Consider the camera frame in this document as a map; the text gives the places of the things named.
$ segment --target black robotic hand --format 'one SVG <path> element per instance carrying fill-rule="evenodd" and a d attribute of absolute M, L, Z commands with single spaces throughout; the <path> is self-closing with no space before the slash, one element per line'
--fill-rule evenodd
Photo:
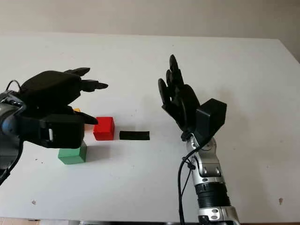
<path fill-rule="evenodd" d="M 46 148 L 78 148 L 84 136 L 84 124 L 97 120 L 68 106 L 80 91 L 92 92 L 108 85 L 82 80 L 89 68 L 65 72 L 44 71 L 27 80 L 19 91 L 0 94 L 0 184 L 18 162 L 23 142 Z"/>
<path fill-rule="evenodd" d="M 167 85 L 163 79 L 158 80 L 162 108 L 183 131 L 182 140 L 188 140 L 192 134 L 198 142 L 213 137 L 225 122 L 226 104 L 211 98 L 200 105 L 193 89 L 183 82 L 174 55 L 170 56 L 166 82 Z"/>

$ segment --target black cable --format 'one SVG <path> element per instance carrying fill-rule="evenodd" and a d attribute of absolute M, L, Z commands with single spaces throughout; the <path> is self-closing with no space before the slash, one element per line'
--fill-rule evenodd
<path fill-rule="evenodd" d="M 7 87 L 6 87 L 6 90 L 8 90 L 8 88 L 9 88 L 9 86 L 12 84 L 12 82 L 16 82 L 17 85 L 18 85 L 18 87 L 19 87 L 19 90 L 21 90 L 21 86 L 20 86 L 19 82 L 16 81 L 16 80 L 11 80 L 11 81 L 8 83 Z"/>
<path fill-rule="evenodd" d="M 178 176 L 177 176 L 177 185 L 178 185 L 178 203 L 179 203 L 179 219 L 180 219 L 180 225 L 185 225 L 184 222 L 184 215 L 183 215 L 183 207 L 182 207 L 182 194 L 181 194 L 181 171 L 183 168 L 183 165 L 185 161 L 192 156 L 195 152 L 200 150 L 204 145 L 206 145 L 207 142 L 210 141 L 212 137 L 205 138 L 202 142 L 199 143 L 199 147 L 195 148 L 194 150 L 190 151 L 182 160 L 179 166 L 178 170 Z"/>
<path fill-rule="evenodd" d="M 185 161 L 185 163 L 188 164 L 188 165 L 189 165 L 189 164 L 192 164 L 191 160 L 189 160 L 189 159 L 187 159 L 187 160 Z"/>
<path fill-rule="evenodd" d="M 188 179 L 189 179 L 189 176 L 191 175 L 191 172 L 192 172 L 192 169 L 189 169 L 189 172 L 188 172 L 188 176 L 187 176 L 187 179 L 186 179 L 186 182 L 183 186 L 183 190 L 181 192 L 181 196 L 183 196 L 183 193 L 184 193 L 184 190 L 186 189 L 186 186 L 187 186 L 187 183 L 188 183 Z"/>
<path fill-rule="evenodd" d="M 12 163 L 12 165 L 9 167 L 9 171 L 12 171 L 12 169 L 14 168 L 14 166 L 17 164 L 17 162 L 19 161 L 21 155 L 22 155 L 22 152 L 23 152 L 23 143 L 24 141 L 23 140 L 19 140 L 19 152 L 18 152 L 18 155 L 17 155 L 17 158 L 15 159 L 15 161 Z"/>

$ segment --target table surface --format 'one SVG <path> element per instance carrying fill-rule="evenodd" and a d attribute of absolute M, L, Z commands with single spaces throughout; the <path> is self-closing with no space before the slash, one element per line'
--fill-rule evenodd
<path fill-rule="evenodd" d="M 77 165 L 26 142 L 0 187 L 0 217 L 178 221 L 177 170 L 187 150 L 157 85 L 172 53 L 201 103 L 228 104 L 215 138 L 240 221 L 300 221 L 300 65 L 280 41 L 65 33 L 2 34 L 2 89 L 45 70 L 91 67 L 85 78 L 109 87 L 72 106 L 113 116 L 116 140 L 96 141 L 86 127 L 87 162 Z M 150 131 L 151 140 L 118 140 L 120 130 Z M 186 221 L 196 222 L 191 180 L 183 199 Z"/>

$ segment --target robotic hand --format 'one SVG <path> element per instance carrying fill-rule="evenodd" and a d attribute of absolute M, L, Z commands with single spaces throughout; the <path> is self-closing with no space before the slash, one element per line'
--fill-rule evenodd
<path fill-rule="evenodd" d="M 0 94 L 0 185 L 19 161 L 23 142 L 46 148 L 78 148 L 84 136 L 84 124 L 97 120 L 68 106 L 80 91 L 92 92 L 108 85 L 82 80 L 89 68 L 65 72 L 44 71 L 27 80 L 19 91 Z"/>
<path fill-rule="evenodd" d="M 216 156 L 214 134 L 225 122 L 227 105 L 210 99 L 200 105 L 193 89 L 184 84 L 174 55 L 170 57 L 170 69 L 166 72 L 166 83 L 158 80 L 162 108 L 183 131 L 181 139 L 187 142 L 189 153 L 183 158 L 178 171 L 178 197 L 180 224 L 184 225 L 181 191 L 181 170 L 186 162 L 192 171 L 198 195 L 198 220 L 202 225 L 239 225 L 236 210 L 227 196 L 223 174 Z"/>

